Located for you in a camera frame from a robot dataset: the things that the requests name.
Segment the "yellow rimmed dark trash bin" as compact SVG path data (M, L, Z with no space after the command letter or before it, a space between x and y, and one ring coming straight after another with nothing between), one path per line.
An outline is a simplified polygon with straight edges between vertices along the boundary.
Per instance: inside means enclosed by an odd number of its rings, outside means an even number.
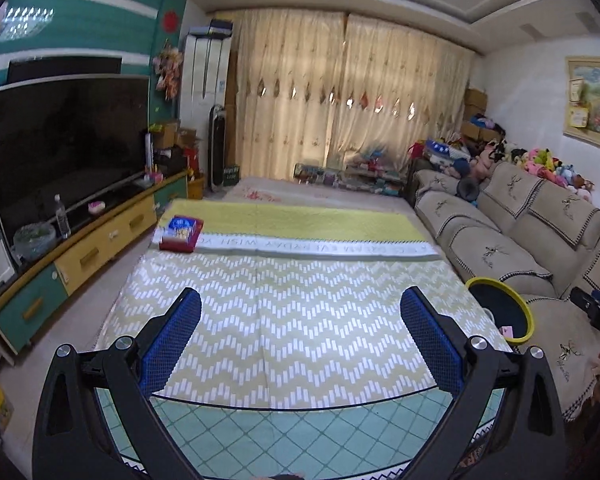
M535 322L528 304L510 286L494 278L471 278L466 282L474 296L511 346L525 344L533 335Z

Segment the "teal yellow tv cabinet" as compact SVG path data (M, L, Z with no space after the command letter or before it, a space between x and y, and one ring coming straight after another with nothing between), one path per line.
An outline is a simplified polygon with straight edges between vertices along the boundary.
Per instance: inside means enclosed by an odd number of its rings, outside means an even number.
M15 361L55 312L106 263L153 228L172 200L187 196L187 174L146 188L52 249L0 288L0 355Z

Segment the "glass bowl on cabinet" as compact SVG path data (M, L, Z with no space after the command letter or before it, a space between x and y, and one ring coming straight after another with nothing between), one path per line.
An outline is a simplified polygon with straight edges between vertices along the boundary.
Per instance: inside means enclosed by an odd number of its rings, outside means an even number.
M23 260L38 260L56 246L56 231L48 222L28 224L15 232L14 246Z

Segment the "beige fabric sofa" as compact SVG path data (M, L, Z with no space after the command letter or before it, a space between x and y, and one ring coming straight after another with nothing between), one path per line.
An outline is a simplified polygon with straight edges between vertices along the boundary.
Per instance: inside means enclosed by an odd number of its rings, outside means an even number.
M600 209L508 162L495 165L474 204L441 172L415 179L416 214L460 277L494 278L528 304L528 343L546 353L562 416L576 419L600 372L600 331L569 294L600 291Z

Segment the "clear water bottle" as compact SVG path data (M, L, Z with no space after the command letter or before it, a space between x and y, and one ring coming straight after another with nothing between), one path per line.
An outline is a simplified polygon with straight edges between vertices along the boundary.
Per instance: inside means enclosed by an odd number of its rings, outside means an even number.
M58 230L61 237L66 240L71 236L71 228L67 216L67 211L64 203L61 200L59 194L56 194L54 197L55 201L55 217L56 222L58 224Z

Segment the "red blue snack box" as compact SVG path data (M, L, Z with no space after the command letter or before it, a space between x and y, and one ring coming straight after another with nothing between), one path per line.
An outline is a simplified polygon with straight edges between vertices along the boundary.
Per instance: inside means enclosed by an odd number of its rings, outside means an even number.
M192 217L173 217L165 228L155 230L152 242L163 252L190 254L194 251L204 222Z

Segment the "yellow green patterned tablecloth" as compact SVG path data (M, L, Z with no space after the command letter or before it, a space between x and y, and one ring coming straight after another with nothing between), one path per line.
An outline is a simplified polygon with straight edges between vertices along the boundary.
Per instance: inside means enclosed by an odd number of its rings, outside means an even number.
M506 341L434 244L395 212L174 200L201 221L189 254L151 245L97 339L137 334L183 289L201 318L162 395L230 408L339 408L434 385L400 315L417 287L467 335Z

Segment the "large black television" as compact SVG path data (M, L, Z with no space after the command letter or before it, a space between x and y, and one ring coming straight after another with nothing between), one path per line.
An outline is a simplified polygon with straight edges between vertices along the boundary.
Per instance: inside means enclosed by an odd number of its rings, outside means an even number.
M140 75L41 78L0 87L0 226L12 258L23 226L69 224L84 207L145 170L149 79Z

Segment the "pile of plush toys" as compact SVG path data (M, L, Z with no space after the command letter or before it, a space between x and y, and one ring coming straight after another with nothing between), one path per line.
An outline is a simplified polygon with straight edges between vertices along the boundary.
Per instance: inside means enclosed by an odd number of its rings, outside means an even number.
M491 177L498 162L510 162L532 176L566 188L587 202L592 202L594 183L555 157L548 148L511 148L505 130L481 113L460 125L465 151L449 143L427 141L425 153L430 164L455 179L471 178L481 183Z

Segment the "framed landscape painting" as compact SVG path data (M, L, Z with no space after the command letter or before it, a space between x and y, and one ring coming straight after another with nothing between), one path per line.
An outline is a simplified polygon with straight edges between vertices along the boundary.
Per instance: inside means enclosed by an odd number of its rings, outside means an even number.
M600 58L568 56L564 133L600 148Z

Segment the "black tower fan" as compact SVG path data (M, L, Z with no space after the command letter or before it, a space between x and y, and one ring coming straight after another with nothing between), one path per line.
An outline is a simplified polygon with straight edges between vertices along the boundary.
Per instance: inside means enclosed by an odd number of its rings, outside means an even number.
M222 188L225 162L226 113L222 105L210 110L208 139L208 185L212 192Z

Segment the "artificial flower bouquet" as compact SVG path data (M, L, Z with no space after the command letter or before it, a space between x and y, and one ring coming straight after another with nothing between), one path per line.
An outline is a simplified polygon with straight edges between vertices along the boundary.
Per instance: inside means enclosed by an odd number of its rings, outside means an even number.
M183 62L183 53L169 39L164 40L162 49L152 59L156 90L163 93L166 101L173 101L180 92Z

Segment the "white standing air conditioner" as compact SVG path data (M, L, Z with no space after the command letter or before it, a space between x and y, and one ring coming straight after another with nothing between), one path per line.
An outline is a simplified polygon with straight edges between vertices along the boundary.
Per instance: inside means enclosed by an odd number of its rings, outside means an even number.
M230 38L186 37L178 118L199 139L207 136L212 108L225 103L231 43Z

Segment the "beige embroidered curtains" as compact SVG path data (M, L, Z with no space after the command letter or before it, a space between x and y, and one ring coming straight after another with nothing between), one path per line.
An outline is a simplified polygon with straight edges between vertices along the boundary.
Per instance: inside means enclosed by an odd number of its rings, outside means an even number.
M460 121L476 56L420 30L294 9L235 13L236 162L289 180L298 162L343 167L378 150L396 169Z

